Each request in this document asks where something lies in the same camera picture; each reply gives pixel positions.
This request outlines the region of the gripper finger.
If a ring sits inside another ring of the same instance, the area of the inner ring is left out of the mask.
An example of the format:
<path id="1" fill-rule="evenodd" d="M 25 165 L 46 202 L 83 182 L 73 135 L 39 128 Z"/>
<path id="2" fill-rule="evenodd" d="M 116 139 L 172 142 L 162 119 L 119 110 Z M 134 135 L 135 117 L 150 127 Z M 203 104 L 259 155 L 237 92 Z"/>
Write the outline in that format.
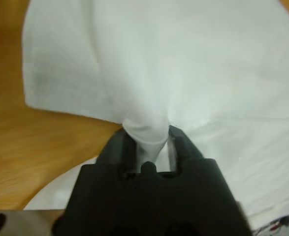
<path id="1" fill-rule="evenodd" d="M 125 130 L 118 130 L 100 152 L 97 163 L 117 165 L 123 173 L 131 173 L 136 170 L 136 152 L 136 141 Z"/>
<path id="2" fill-rule="evenodd" d="M 182 171 L 185 161 L 201 160 L 204 158 L 200 150 L 180 128 L 171 125 L 169 127 L 169 138 L 175 152 L 175 167 L 177 172 Z"/>

